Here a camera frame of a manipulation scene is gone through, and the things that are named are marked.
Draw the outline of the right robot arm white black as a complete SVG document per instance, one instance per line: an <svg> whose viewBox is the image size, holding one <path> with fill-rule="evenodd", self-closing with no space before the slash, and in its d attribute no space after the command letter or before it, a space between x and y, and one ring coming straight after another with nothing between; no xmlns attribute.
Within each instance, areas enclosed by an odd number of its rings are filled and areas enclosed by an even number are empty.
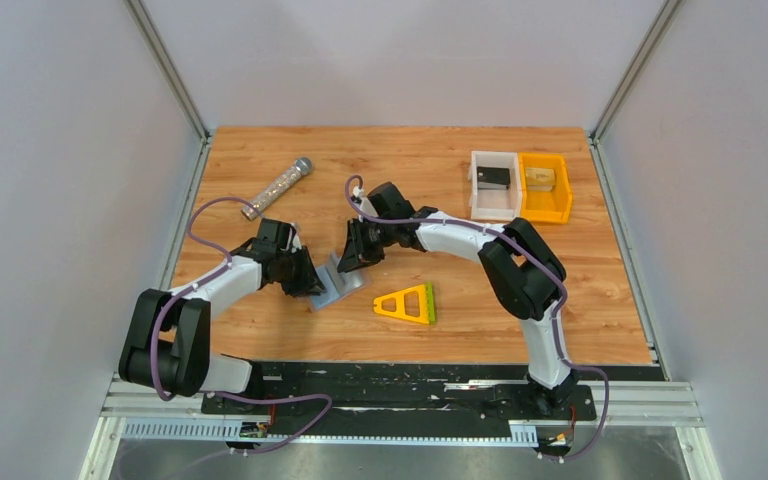
<svg viewBox="0 0 768 480"><path fill-rule="evenodd" d="M339 272L380 263L392 245L479 264L500 305L520 321L531 403L543 414L566 406L579 379L559 326L566 271L529 221L477 223L433 207L415 209L391 182L364 192L359 175L346 180L344 195L358 216L347 224Z"/></svg>

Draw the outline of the pink leather card holder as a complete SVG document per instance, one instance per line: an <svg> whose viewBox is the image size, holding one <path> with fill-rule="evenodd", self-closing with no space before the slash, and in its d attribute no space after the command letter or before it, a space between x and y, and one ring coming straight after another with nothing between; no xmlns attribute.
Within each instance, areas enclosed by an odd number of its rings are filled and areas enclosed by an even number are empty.
<svg viewBox="0 0 768 480"><path fill-rule="evenodd" d="M367 284L367 277L362 270L341 273L338 271L339 257L331 251L326 261L315 268L319 279L324 285L322 293L309 298L311 310L317 312L341 299L352 295Z"/></svg>

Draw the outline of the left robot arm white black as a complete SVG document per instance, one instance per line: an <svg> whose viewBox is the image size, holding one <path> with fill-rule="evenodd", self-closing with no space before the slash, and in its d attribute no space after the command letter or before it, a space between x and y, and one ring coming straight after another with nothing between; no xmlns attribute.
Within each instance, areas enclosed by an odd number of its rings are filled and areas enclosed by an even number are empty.
<svg viewBox="0 0 768 480"><path fill-rule="evenodd" d="M147 289L138 296L119 377L153 388L163 399L200 392L256 393L261 368L250 360L212 352L211 323L271 284L294 298L325 290L296 228L266 219L256 236L208 273L172 290Z"/></svg>

